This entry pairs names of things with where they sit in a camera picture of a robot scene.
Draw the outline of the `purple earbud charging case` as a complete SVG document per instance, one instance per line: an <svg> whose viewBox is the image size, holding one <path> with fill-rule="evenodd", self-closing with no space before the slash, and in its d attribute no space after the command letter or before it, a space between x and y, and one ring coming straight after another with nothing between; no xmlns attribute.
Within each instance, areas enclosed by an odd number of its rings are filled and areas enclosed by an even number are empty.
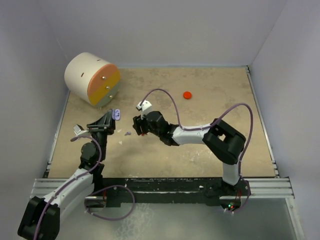
<svg viewBox="0 0 320 240"><path fill-rule="evenodd" d="M119 109L113 109L112 110L112 118L115 121L119 121L121 119L121 111Z"/></svg>

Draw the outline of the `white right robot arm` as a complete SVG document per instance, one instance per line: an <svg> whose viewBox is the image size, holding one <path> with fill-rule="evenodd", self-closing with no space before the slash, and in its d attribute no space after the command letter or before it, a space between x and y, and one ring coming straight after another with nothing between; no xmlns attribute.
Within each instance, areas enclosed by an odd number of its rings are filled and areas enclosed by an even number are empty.
<svg viewBox="0 0 320 240"><path fill-rule="evenodd" d="M152 133L167 146L186 144L206 145L222 162L222 190L228 196L240 190L240 158L246 149L245 136L223 120L214 119L213 125L181 127L168 123L159 111L133 117L137 135Z"/></svg>

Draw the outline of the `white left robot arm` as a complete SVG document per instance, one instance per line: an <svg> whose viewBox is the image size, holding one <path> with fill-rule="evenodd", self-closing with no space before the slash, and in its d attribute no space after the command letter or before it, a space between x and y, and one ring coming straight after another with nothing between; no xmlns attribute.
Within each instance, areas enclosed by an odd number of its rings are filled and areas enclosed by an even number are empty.
<svg viewBox="0 0 320 240"><path fill-rule="evenodd" d="M81 147L80 165L62 185L44 197L32 197L25 209L17 234L26 240L54 240L60 223L86 196L103 191L102 161L106 158L108 136L114 134L119 109L109 109L101 118L83 128L73 127L71 141L89 139Z"/></svg>

